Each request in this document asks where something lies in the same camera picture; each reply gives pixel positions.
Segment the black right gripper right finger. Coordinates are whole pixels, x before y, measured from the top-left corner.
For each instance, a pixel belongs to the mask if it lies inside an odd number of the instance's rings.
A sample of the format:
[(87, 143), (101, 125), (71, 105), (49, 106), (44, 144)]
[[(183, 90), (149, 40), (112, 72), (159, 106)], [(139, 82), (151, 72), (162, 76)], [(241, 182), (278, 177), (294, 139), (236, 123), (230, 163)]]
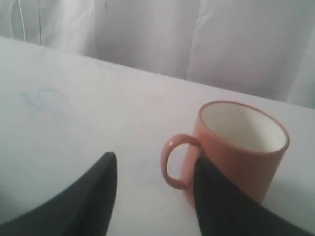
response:
[(208, 158), (199, 157), (193, 197), (203, 236), (309, 236), (252, 200)]

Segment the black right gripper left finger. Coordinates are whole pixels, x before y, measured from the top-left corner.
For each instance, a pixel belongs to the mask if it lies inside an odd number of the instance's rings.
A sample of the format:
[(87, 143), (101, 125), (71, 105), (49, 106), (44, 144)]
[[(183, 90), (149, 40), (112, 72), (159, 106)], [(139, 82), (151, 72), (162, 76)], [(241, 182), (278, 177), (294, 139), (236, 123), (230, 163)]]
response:
[(106, 152), (67, 189), (0, 225), (2, 236), (104, 236), (117, 193), (117, 158)]

